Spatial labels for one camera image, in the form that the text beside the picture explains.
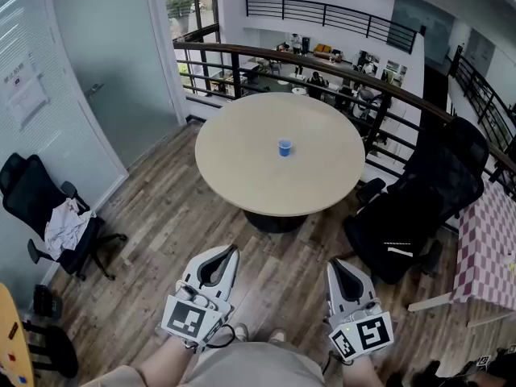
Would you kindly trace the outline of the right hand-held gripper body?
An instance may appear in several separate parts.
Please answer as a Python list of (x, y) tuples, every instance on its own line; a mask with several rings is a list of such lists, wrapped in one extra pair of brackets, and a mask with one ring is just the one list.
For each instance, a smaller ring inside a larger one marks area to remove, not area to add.
[(378, 298), (350, 313), (333, 314), (329, 339), (344, 362), (393, 344), (393, 325), (388, 311), (383, 311)]

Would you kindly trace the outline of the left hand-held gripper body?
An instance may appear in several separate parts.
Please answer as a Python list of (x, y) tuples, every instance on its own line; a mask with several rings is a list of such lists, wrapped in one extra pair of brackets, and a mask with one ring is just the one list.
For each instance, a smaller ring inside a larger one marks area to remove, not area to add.
[(234, 310), (230, 293), (231, 285), (196, 287), (179, 280), (176, 293), (168, 295), (161, 328), (188, 347), (206, 347)]

